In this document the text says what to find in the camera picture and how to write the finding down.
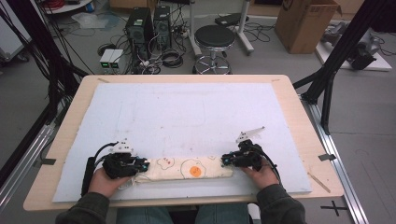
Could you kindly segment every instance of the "dark green sleeve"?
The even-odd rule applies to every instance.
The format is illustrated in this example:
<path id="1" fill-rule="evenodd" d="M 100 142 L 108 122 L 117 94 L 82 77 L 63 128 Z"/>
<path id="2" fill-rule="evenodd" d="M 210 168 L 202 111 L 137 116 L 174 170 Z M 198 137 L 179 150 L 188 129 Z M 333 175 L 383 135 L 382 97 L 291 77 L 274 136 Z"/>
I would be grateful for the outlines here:
<path id="1" fill-rule="evenodd" d="M 280 185 L 271 185 L 257 194 L 261 210 L 262 224 L 305 223 L 305 209 L 294 200 Z"/>
<path id="2" fill-rule="evenodd" d="M 99 193 L 87 193 L 78 203 L 56 217 L 56 224 L 106 224 L 110 201 Z"/>

